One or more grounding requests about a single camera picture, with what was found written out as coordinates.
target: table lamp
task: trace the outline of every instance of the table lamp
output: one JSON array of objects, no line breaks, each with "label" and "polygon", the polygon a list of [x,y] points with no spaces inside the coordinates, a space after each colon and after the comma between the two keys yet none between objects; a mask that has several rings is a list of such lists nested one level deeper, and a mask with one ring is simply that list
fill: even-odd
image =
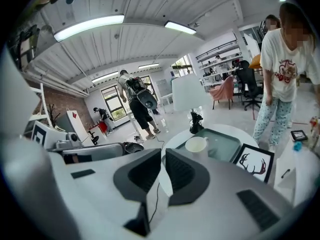
[{"label": "table lamp", "polygon": [[190,132],[196,134],[204,127],[200,121],[201,115],[195,112],[195,108],[210,103],[210,97],[199,82],[196,74],[188,74],[172,80],[172,98],[175,111],[191,110],[192,126]]}]

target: brick wall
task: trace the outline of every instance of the brick wall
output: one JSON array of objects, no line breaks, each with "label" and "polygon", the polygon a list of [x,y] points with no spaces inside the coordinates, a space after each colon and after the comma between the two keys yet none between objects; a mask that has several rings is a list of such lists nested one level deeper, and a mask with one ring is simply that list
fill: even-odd
[{"label": "brick wall", "polygon": [[[32,82],[27,80],[27,83],[34,88],[40,88],[40,84],[36,82]],[[88,131],[90,125],[93,125],[94,122],[89,114],[88,108],[85,104],[85,100],[80,97],[75,97],[70,94],[43,86],[44,90],[44,99],[49,111],[49,104],[54,104],[53,116],[55,117],[59,113],[60,115],[64,115],[66,113],[67,108],[69,110],[76,110],[81,119],[81,122],[84,128]],[[38,106],[34,114],[39,112],[40,107]]]}]

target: black lamp base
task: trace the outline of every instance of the black lamp base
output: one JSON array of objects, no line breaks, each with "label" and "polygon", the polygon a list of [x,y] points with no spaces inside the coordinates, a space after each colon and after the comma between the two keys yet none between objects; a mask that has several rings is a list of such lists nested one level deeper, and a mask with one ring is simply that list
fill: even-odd
[{"label": "black lamp base", "polygon": [[191,112],[191,116],[192,116],[192,125],[190,127],[190,133],[196,134],[202,129],[204,129],[204,127],[200,124],[200,121],[203,120],[203,118],[201,115],[193,111]]}]

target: black shorts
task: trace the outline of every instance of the black shorts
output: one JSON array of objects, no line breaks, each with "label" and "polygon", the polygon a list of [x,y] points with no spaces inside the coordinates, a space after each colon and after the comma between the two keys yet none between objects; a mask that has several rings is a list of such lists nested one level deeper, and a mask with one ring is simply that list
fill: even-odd
[{"label": "black shorts", "polygon": [[129,103],[129,107],[134,115],[134,118],[141,126],[141,129],[147,129],[149,127],[148,122],[151,122],[153,120],[153,118],[148,113],[148,109],[137,99],[133,99]]}]

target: white lamp shade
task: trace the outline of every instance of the white lamp shade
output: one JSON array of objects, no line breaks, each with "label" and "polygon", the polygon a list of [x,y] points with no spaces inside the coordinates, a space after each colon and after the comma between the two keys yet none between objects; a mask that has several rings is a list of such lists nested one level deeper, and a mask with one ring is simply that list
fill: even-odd
[{"label": "white lamp shade", "polygon": [[173,79],[172,97],[175,111],[191,110],[212,102],[196,74],[187,74]]}]

